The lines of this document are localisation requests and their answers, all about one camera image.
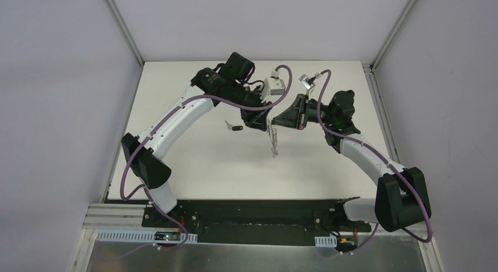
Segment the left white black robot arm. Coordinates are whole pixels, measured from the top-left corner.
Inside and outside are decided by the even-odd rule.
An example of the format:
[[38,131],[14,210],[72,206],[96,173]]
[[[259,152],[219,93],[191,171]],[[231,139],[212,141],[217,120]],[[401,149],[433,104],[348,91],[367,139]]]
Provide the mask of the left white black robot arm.
[[239,108],[248,119],[264,114],[272,102],[262,89],[246,87],[255,64],[237,52],[215,68],[196,73],[176,104],[165,115],[139,135],[125,134],[121,139],[126,159],[123,177],[131,170],[142,182],[150,202],[159,208],[156,219],[164,227],[178,223],[179,212],[169,178],[172,170],[163,159],[192,124],[219,103]]

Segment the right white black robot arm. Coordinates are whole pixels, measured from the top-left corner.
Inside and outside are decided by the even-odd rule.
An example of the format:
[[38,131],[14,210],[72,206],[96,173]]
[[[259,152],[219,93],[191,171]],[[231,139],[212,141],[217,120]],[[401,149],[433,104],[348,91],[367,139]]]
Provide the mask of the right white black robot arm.
[[271,123],[297,130],[308,123],[323,123],[327,145],[353,161],[375,183],[375,198],[349,198],[335,205],[336,228],[347,231],[357,221],[367,221],[393,232],[430,219],[432,212],[423,172],[390,161],[371,146],[355,127],[354,112],[352,90],[336,92],[327,105],[299,94]]

